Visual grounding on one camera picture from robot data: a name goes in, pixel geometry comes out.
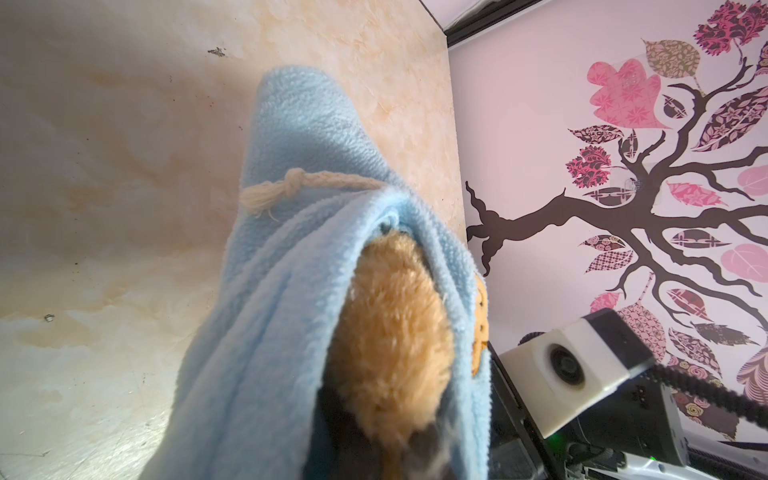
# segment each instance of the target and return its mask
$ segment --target white wall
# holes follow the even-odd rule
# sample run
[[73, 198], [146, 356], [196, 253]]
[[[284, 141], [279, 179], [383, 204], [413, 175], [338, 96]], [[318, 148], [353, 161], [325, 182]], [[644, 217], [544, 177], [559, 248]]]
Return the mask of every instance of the white wall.
[[[590, 66], [603, 61], [619, 69], [627, 60], [636, 58], [650, 78], [654, 72], [647, 63], [643, 39], [682, 40], [695, 45], [694, 32], [698, 25], [704, 23], [720, 4], [720, 0], [552, 0], [452, 48], [449, 54], [463, 180], [476, 190], [489, 210], [497, 211], [506, 219], [517, 219], [535, 212], [564, 189], [568, 197], [584, 198], [582, 195], [586, 190], [573, 185], [565, 164], [586, 146], [568, 129], [607, 123], [594, 115], [597, 107], [590, 104], [591, 96], [600, 89], [587, 81]], [[759, 38], [744, 45], [744, 54], [750, 63], [757, 60], [766, 40], [768, 31], [763, 31]], [[712, 91], [738, 71], [739, 53], [735, 49], [718, 56], [707, 55], [698, 47], [697, 50], [700, 52], [697, 78], [705, 91]], [[693, 106], [691, 95], [668, 85], [680, 81], [694, 85], [692, 78], [662, 78], [660, 81], [661, 93], [673, 95], [690, 112]], [[760, 75], [750, 86], [716, 97], [703, 121], [725, 101], [767, 85], [768, 75]], [[663, 105], [659, 96], [654, 113], [670, 127], [667, 130], [669, 140], [648, 158], [651, 164], [674, 149], [677, 129], [686, 121], [667, 117], [663, 113]], [[690, 146], [699, 139], [703, 121], [694, 128]], [[660, 128], [638, 128], [640, 148], [656, 141], [660, 132]], [[706, 153], [689, 150], [678, 163], [734, 160], [748, 154], [758, 142], [765, 145], [766, 138], [768, 120], [763, 119], [733, 144]], [[614, 165], [618, 164], [617, 145], [612, 141], [601, 146], [609, 152]], [[756, 162], [756, 165], [766, 164], [768, 154]], [[722, 170], [717, 173], [717, 178], [728, 187], [738, 186], [737, 176], [741, 170]], [[613, 169], [611, 181], [619, 180], [622, 172], [625, 173], [625, 170]], [[711, 189], [707, 181], [696, 174], [676, 177], [671, 181], [690, 182]], [[767, 196], [756, 197], [756, 201], [751, 202], [739, 194], [718, 194], [727, 204], [727, 207], [718, 207], [726, 209], [768, 203]], [[480, 223], [477, 210], [470, 205], [466, 192], [465, 210], [468, 225]], [[695, 217], [702, 210], [701, 207], [678, 202], [672, 198], [668, 188], [662, 188], [654, 207], [656, 214], [664, 216]], [[754, 233], [764, 236], [768, 233], [765, 217], [752, 218], [746, 223]], [[664, 236], [670, 239], [680, 230], [669, 229]], [[732, 245], [697, 251], [688, 249], [684, 251], [687, 256], [703, 255], [720, 262], [724, 251], [734, 245], [750, 243], [725, 226], [708, 231]], [[571, 218], [561, 227], [550, 225], [526, 240], [504, 242], [492, 257], [492, 271], [487, 278], [491, 341], [498, 351], [512, 348], [528, 332], [562, 326], [588, 313], [592, 300], [616, 285], [624, 269], [585, 273], [598, 252], [587, 246], [578, 247], [587, 238], [606, 233], [606, 230], [586, 221]], [[743, 286], [718, 286], [703, 267], [675, 265], [664, 253], [650, 247], [642, 230], [634, 230], [633, 233], [643, 245], [651, 248], [654, 259], [665, 269], [693, 278], [703, 286], [743, 298], [768, 316], [768, 283], [751, 282], [755, 290], [763, 294], [762, 297], [749, 294]], [[469, 242], [478, 260], [482, 241], [474, 239]], [[648, 280], [648, 273], [649, 270], [643, 267], [630, 275], [627, 298], [619, 299], [617, 309], [637, 301]], [[729, 280], [737, 278], [728, 271], [724, 271], [723, 275]], [[665, 283], [660, 290], [663, 300], [674, 307], [667, 291], [682, 287], [674, 282]], [[766, 334], [755, 318], [732, 303], [702, 297], [714, 323], [727, 324], [756, 343], [726, 346], [705, 341], [720, 363], [724, 384], [741, 392], [744, 385], [737, 382], [737, 373], [745, 362], [766, 348], [763, 347]], [[661, 321], [665, 332], [673, 327], [701, 339], [693, 329], [674, 323], [662, 305], [650, 295], [643, 300], [643, 306]], [[695, 316], [679, 317], [685, 323], [692, 319], [703, 322]], [[668, 338], [667, 350], [671, 352], [667, 358], [672, 353], [685, 357]], [[720, 433], [697, 425], [690, 419], [684, 419], [684, 427], [712, 439], [723, 439]], [[765, 442], [768, 435], [754, 425], [741, 422], [737, 438], [744, 442]]]

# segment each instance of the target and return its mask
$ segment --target tan plush fur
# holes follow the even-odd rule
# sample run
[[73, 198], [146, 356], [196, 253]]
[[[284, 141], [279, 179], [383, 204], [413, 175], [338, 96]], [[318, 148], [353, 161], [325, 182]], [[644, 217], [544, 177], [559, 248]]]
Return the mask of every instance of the tan plush fur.
[[400, 476], [392, 465], [412, 434], [435, 421], [453, 359], [450, 322], [421, 248], [395, 231], [371, 242], [358, 260], [327, 373], [363, 433], [384, 448], [385, 478]]

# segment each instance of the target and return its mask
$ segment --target black frame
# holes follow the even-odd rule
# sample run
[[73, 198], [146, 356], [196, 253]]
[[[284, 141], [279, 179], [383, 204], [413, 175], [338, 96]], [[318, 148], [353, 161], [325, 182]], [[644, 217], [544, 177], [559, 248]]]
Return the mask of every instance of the black frame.
[[466, 40], [486, 28], [496, 25], [505, 18], [522, 12], [541, 0], [500, 0], [486, 5], [480, 12], [471, 17], [465, 18], [448, 30], [445, 30], [445, 36], [448, 39], [448, 46], [452, 47], [462, 40]]

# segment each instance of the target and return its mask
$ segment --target stuffed animal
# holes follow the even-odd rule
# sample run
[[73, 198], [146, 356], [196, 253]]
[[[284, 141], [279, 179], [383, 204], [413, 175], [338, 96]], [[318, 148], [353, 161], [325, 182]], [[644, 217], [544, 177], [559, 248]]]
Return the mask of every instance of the stuffed animal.
[[[487, 294], [476, 281], [473, 375], [488, 343]], [[422, 249], [394, 230], [370, 242], [333, 334], [326, 378], [365, 437], [381, 448], [380, 478], [442, 478], [449, 430], [423, 432], [435, 422], [454, 355], [451, 324]], [[422, 443], [434, 444], [425, 449], [432, 457], [426, 466], [408, 460], [418, 433]]]

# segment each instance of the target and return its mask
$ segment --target plush toy ear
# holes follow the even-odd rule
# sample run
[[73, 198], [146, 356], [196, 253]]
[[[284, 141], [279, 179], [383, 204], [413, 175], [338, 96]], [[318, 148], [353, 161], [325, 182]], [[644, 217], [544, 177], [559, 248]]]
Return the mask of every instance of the plush toy ear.
[[475, 274], [478, 293], [475, 298], [475, 341], [472, 343], [472, 376], [480, 370], [482, 351], [488, 348], [488, 291]]

